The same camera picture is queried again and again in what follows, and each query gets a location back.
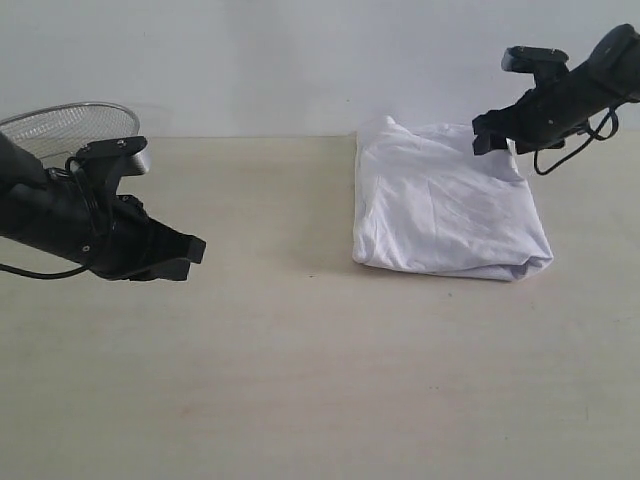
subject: white cloth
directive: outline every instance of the white cloth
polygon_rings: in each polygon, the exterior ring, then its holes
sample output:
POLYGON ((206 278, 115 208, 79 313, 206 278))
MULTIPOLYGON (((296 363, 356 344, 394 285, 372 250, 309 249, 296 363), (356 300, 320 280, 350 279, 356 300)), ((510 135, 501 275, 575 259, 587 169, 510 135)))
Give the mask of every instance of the white cloth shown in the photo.
POLYGON ((353 259, 401 272, 513 281, 553 261, 508 151, 474 156, 469 126, 358 132, 353 259))

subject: metal mesh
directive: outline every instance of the metal mesh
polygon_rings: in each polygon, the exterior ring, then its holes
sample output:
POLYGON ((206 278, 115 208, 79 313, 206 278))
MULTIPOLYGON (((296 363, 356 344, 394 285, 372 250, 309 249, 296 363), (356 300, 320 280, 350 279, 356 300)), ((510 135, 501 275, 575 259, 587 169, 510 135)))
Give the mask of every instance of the metal mesh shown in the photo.
POLYGON ((140 121, 130 110, 106 103, 61 105, 0 121, 0 132, 45 166, 64 162, 89 142, 131 137, 140 121))

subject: beige table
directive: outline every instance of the beige table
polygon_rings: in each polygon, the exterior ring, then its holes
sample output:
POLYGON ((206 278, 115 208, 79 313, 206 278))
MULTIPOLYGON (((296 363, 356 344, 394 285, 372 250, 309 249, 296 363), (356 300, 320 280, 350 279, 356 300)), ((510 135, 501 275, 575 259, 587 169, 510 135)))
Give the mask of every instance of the beige table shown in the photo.
POLYGON ((512 285, 354 265, 353 139, 152 149, 122 191, 206 263, 0 275, 0 478, 638 478, 640 135, 532 178, 557 260, 512 285))

